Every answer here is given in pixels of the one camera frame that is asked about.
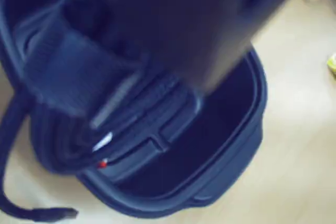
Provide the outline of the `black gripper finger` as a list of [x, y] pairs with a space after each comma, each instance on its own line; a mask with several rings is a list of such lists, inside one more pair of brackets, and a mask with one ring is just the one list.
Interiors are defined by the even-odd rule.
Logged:
[[121, 32], [212, 91], [284, 0], [107, 0]]

